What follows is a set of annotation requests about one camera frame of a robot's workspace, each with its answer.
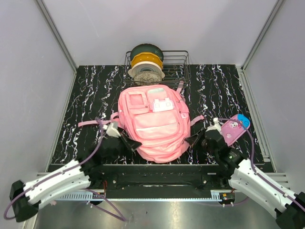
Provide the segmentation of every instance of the marble pattern surface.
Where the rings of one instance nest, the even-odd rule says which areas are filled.
[[[234,65],[190,65],[191,80],[182,91],[190,109],[190,117],[204,115],[205,120],[197,124],[192,132],[202,126],[208,127],[214,117],[232,117],[240,113],[251,121],[243,89]],[[61,127],[51,164],[66,164],[82,150],[96,145],[99,139],[98,126],[78,128],[81,121],[95,117],[109,119],[117,111],[120,92],[126,88],[124,66],[80,66],[69,100],[67,112]],[[253,125],[249,128],[255,139],[257,164],[263,164],[263,157]],[[244,134],[233,147],[249,154],[251,141]],[[109,158],[106,164],[150,164],[137,153]],[[180,158],[169,164],[213,164],[211,155],[188,149]]]

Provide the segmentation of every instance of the pink backpack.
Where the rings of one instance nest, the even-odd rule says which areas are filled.
[[[191,135],[191,126],[203,116],[190,122],[189,109],[184,98],[165,85],[130,87],[121,92],[118,112],[111,121],[118,121],[129,137],[142,145],[138,153],[156,163],[170,162],[180,157],[189,147],[185,138]],[[79,126],[97,123],[83,122]]]

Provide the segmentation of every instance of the metallic floor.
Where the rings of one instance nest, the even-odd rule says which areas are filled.
[[[243,198],[239,194],[237,202]],[[39,212],[34,229],[279,229],[275,219],[252,200],[233,208],[198,202],[114,204],[128,222],[90,208],[84,202],[58,201]],[[112,211],[105,202],[99,206]]]

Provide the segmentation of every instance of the dark green plate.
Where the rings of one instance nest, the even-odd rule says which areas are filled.
[[[163,62],[163,52],[161,49],[159,49],[157,46],[153,44],[139,44],[138,46],[135,46],[133,50],[130,53],[130,59],[131,61],[134,59],[134,57],[142,52],[152,52],[156,54],[160,60]]]

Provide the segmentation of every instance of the black wire rack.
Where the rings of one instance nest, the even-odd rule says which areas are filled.
[[[128,74],[128,70],[131,68],[131,51],[128,51],[125,56],[125,70],[124,70],[124,83],[127,87],[134,87],[140,85],[155,85],[164,84],[172,89],[176,89],[180,82],[183,82],[183,86],[186,86],[191,78],[190,72],[190,60],[188,51],[163,51],[163,69],[165,77],[162,81],[157,82],[140,82],[135,81]]]

